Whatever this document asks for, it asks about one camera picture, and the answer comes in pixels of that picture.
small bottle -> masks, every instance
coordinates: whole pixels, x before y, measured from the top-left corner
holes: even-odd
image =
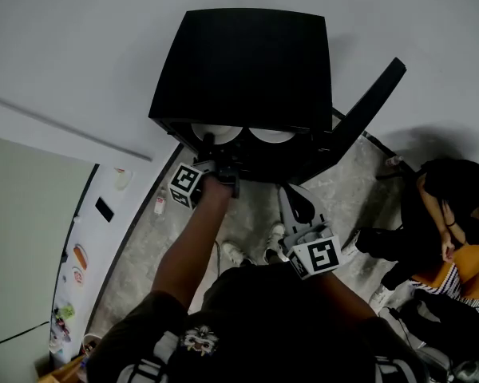
[[[167,204],[167,191],[161,188],[156,196],[156,204],[154,205],[154,213],[162,215],[165,211],[165,204]]]
[[[400,164],[403,161],[402,156],[392,156],[389,159],[385,160],[385,165],[389,168],[393,168]]]

shoe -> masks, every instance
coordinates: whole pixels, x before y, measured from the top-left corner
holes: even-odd
[[[357,242],[358,237],[360,236],[360,231],[361,230],[357,230],[351,241],[341,250],[341,254],[347,263],[358,253]]]
[[[274,251],[282,261],[289,261],[289,258],[284,255],[282,247],[279,244],[279,240],[283,239],[285,234],[286,228],[282,223],[278,222],[271,226],[270,236],[266,241],[266,250],[264,250],[263,253],[263,260],[266,264],[269,263],[266,256],[268,250]]]
[[[247,261],[250,261],[252,264],[254,262],[248,255],[246,255],[241,248],[239,248],[235,243],[232,241],[224,241],[222,243],[222,249],[224,250],[224,253],[226,256],[238,267],[241,265],[241,263],[246,259]]]
[[[373,292],[369,299],[369,305],[376,314],[385,306],[386,302],[389,300],[390,296],[394,292],[389,290],[383,284],[380,284],[378,289]]]

black object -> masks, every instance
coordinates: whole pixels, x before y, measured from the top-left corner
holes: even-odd
[[[103,217],[105,217],[105,220],[110,223],[113,217],[113,211],[110,210],[110,207],[106,205],[106,203],[103,201],[101,197],[97,199],[96,209],[101,213]]]
[[[206,160],[246,180],[300,184],[338,163],[405,73],[396,58],[332,132],[325,19],[281,10],[188,11],[168,53],[149,117]],[[245,127],[209,145],[192,123]],[[247,129],[295,132],[269,144]]]

concrete floor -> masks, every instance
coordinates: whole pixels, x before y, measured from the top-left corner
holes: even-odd
[[[193,154],[184,150],[179,162],[192,163]],[[333,232],[345,243],[358,226],[397,228],[402,180],[378,182],[374,177],[383,169],[387,156],[366,138],[360,137],[340,163],[304,184],[324,203]],[[162,184],[166,188],[167,177]],[[176,240],[188,221],[189,213],[169,198],[165,212],[154,213],[153,197],[129,239],[99,303],[90,332],[103,335],[121,320],[149,292],[161,257]],[[262,263],[263,245],[271,225],[279,219],[275,185],[241,183],[241,197],[229,207],[217,241],[236,241],[257,263]],[[217,254],[213,251],[208,271],[192,302],[191,312],[199,310],[204,292],[217,278]],[[222,255],[220,271],[232,264]],[[382,276],[393,266],[385,260],[358,254],[335,273],[365,300],[378,287]],[[400,286],[389,303],[406,298],[408,287]]]

hand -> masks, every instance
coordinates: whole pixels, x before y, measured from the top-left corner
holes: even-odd
[[[202,183],[203,195],[214,199],[230,199],[232,188],[222,184],[213,174],[207,174]]]
[[[445,225],[448,227],[451,224],[454,224],[454,213],[449,207],[449,203],[442,200],[441,202],[441,212],[444,215]]]
[[[446,263],[453,261],[454,244],[451,241],[449,231],[445,230],[441,233],[441,258]]]

